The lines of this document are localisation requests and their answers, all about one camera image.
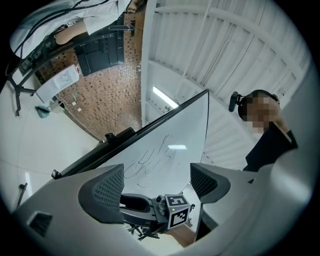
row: black shirt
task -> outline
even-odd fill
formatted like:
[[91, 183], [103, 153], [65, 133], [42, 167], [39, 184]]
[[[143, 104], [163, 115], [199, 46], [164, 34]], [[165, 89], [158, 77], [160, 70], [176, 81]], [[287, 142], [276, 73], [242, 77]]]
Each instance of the black shirt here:
[[297, 148], [297, 142], [291, 131], [287, 133], [291, 142], [281, 130], [272, 122], [254, 146], [251, 152], [245, 157], [247, 166], [244, 171], [257, 172], [262, 166], [273, 164], [283, 153]]

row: person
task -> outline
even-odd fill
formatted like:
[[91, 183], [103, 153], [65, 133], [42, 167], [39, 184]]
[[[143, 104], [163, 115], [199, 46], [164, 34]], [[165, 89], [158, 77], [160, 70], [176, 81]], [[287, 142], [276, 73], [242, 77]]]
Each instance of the person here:
[[254, 90], [247, 96], [238, 96], [239, 117], [252, 122], [253, 131], [263, 133], [260, 140], [245, 157], [244, 171], [258, 172], [262, 166], [275, 163], [285, 152], [298, 147], [295, 137], [281, 115], [280, 101], [275, 94]]
[[[75, 9], [48, 21], [45, 18], [54, 12], [70, 8], [82, 8], [101, 4], [95, 7]], [[73, 37], [82, 33], [92, 33], [116, 21], [123, 12], [135, 13], [144, 7], [146, 0], [56, 0], [29, 14], [18, 25], [10, 37], [10, 47], [19, 58], [26, 58], [47, 36], [56, 32], [56, 43], [66, 44]], [[38, 27], [23, 43], [34, 26], [45, 18], [48, 21]]]

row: white wall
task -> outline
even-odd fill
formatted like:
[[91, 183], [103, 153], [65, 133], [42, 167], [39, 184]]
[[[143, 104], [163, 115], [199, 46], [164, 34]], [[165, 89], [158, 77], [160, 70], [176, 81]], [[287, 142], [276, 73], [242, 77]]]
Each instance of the white wall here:
[[228, 111], [233, 91], [263, 89], [283, 108], [311, 55], [295, 25], [272, 0], [149, 0], [141, 60], [142, 124], [167, 112], [157, 86], [180, 104], [210, 90], [206, 163], [243, 169], [260, 136]]
[[[14, 80], [22, 79], [16, 73]], [[25, 88], [38, 88], [32, 76]], [[22, 202], [51, 179], [54, 169], [62, 171], [98, 143], [63, 112], [41, 119], [35, 106], [43, 105], [35, 94], [21, 93], [20, 116], [15, 116], [16, 99], [9, 82], [0, 94], [0, 194], [12, 212], [17, 205], [19, 184], [28, 183]]]

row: black mesh panel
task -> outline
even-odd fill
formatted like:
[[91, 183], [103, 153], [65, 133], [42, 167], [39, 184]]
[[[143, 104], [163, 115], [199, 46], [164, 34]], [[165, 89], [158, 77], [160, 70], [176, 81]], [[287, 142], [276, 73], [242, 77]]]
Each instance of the black mesh panel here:
[[116, 172], [93, 187], [94, 199], [110, 210], [119, 211], [119, 202], [123, 190], [123, 173]]
[[198, 198], [205, 196], [206, 194], [215, 190], [218, 186], [218, 182], [196, 168], [191, 168], [191, 185], [196, 192]]

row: brown tiled floor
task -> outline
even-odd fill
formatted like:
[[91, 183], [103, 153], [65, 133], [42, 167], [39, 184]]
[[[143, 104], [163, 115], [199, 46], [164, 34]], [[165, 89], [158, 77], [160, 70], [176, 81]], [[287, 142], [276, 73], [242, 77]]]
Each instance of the brown tiled floor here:
[[[83, 124], [100, 139], [105, 139], [107, 133], [117, 134], [128, 127], [137, 131], [142, 127], [138, 65], [141, 61], [144, 19], [145, 12], [124, 16], [126, 25], [135, 20], [134, 36], [130, 37], [130, 31], [124, 32], [124, 65], [86, 77], [81, 75], [78, 82], [60, 93], [62, 98], [75, 93], [76, 105], [66, 106], [66, 109], [77, 120], [77, 125]], [[52, 61], [52, 68], [44, 67], [40, 72], [48, 80], [71, 64], [77, 65], [78, 60], [73, 51], [68, 51]], [[74, 99], [68, 97], [66, 101], [71, 105]]]

